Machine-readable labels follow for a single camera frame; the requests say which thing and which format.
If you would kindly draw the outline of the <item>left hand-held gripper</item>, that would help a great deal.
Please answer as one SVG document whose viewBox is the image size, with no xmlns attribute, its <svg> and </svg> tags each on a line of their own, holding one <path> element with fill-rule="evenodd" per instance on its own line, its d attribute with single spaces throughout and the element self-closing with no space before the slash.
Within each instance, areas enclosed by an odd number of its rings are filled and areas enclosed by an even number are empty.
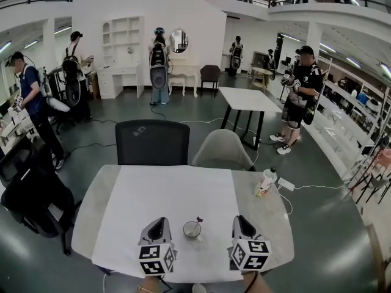
<svg viewBox="0 0 391 293">
<path fill-rule="evenodd" d="M 177 251 L 167 218 L 160 217 L 149 223 L 141 232 L 138 246 L 138 262 L 145 276 L 157 277 L 174 272 Z"/>
</svg>

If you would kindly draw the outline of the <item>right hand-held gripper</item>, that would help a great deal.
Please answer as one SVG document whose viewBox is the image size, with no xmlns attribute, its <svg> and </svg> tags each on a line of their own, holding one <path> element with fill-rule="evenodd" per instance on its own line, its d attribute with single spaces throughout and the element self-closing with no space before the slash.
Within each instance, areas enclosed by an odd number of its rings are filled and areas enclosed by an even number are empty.
<svg viewBox="0 0 391 293">
<path fill-rule="evenodd" d="M 237 215 L 232 224 L 232 247 L 228 248 L 229 269 L 261 271 L 271 256 L 270 241 L 258 240 L 260 234 L 243 215 Z"/>
</svg>

